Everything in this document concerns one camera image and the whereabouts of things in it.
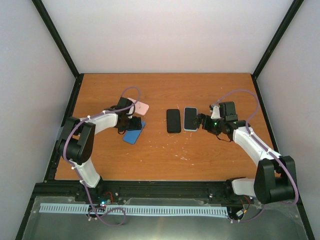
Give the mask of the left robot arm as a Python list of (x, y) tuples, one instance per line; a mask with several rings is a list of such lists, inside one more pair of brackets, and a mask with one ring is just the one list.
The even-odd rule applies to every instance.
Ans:
[(137, 103), (137, 100), (121, 97), (117, 105), (96, 115), (66, 119), (56, 151), (75, 170), (80, 183), (88, 187), (86, 195), (92, 201), (99, 201), (104, 195), (104, 188), (98, 185), (102, 177), (91, 160), (95, 135), (109, 128), (117, 129), (119, 134), (141, 130), (142, 120), (134, 116)]

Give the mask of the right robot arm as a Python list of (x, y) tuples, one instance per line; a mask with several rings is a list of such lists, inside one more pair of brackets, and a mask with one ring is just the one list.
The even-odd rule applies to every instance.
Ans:
[(248, 196), (262, 204), (299, 200), (295, 161), (282, 156), (263, 142), (249, 123), (239, 120), (232, 101), (211, 105), (210, 115), (198, 114), (193, 123), (218, 137), (225, 134), (230, 142), (239, 145), (256, 165), (253, 179), (240, 177), (226, 181), (229, 194)]

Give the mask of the black phone case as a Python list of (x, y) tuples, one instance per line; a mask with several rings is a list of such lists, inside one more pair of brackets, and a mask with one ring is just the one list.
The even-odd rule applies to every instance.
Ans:
[(181, 115), (179, 109), (166, 110), (166, 128), (169, 134), (181, 132)]

